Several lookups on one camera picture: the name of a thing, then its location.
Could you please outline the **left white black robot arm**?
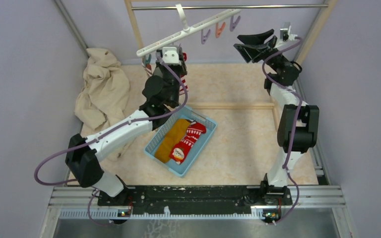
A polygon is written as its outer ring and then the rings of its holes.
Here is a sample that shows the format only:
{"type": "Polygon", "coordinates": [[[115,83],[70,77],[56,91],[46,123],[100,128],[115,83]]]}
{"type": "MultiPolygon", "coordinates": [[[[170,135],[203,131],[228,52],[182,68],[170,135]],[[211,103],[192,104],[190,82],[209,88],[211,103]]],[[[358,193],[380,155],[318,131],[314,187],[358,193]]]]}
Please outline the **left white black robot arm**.
{"type": "Polygon", "coordinates": [[[79,186],[98,189],[117,205],[128,201],[127,186],[117,175],[104,171],[101,161],[136,137],[158,129],[184,106],[179,97],[185,89],[182,76],[188,72],[182,47],[163,47],[156,55],[156,68],[142,90],[145,102],[115,125],[86,137],[76,134],[68,144],[65,163],[79,186]]]}

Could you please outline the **mustard yellow sock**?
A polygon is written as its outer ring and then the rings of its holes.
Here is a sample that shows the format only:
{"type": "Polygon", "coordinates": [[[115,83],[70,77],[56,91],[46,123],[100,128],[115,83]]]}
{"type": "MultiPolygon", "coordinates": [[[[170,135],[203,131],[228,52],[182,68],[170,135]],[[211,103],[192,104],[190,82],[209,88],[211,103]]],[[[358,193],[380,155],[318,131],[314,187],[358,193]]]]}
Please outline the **mustard yellow sock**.
{"type": "Polygon", "coordinates": [[[162,163],[167,163],[170,160],[169,153],[173,147],[185,136],[186,129],[191,124],[190,120],[178,119],[172,128],[166,133],[164,139],[159,145],[155,153],[155,158],[162,163]]]}

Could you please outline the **white plastic clip hanger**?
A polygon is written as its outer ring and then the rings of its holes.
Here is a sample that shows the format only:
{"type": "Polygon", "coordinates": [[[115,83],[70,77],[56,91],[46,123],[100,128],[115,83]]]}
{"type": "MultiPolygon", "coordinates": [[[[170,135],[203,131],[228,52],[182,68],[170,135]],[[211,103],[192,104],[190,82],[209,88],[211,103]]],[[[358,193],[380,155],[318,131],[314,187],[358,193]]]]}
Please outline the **white plastic clip hanger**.
{"type": "Polygon", "coordinates": [[[149,55],[160,48],[166,47],[169,44],[177,42],[181,39],[184,39],[194,33],[203,31],[204,29],[209,28],[210,26],[215,25],[227,18],[231,18],[242,11],[241,9],[237,9],[237,8],[226,8],[225,6],[220,6],[220,9],[225,9],[225,10],[214,16],[204,19],[194,25],[189,25],[187,22],[187,17],[184,12],[184,10],[188,9],[188,7],[184,7],[180,3],[178,3],[172,9],[178,12],[179,19],[183,27],[182,30],[168,37],[165,37],[161,40],[158,40],[155,43],[152,43],[146,47],[141,47],[136,52],[136,55],[138,57],[149,55]]]}

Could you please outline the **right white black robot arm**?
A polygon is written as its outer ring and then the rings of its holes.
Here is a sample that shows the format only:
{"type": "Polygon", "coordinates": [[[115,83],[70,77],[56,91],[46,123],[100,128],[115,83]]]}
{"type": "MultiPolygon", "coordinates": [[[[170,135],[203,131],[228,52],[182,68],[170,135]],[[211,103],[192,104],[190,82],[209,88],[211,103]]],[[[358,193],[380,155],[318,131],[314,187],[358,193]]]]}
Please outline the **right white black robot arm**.
{"type": "Polygon", "coordinates": [[[260,184],[259,197],[273,204],[279,196],[287,197],[291,170],[296,162],[317,143],[319,108],[306,103],[293,85],[303,68],[284,56],[303,43],[303,38],[282,33],[280,38],[271,29],[264,33],[238,35],[234,48],[246,63],[261,62],[265,75],[264,89],[282,110],[277,129],[279,152],[276,162],[260,184]]]}

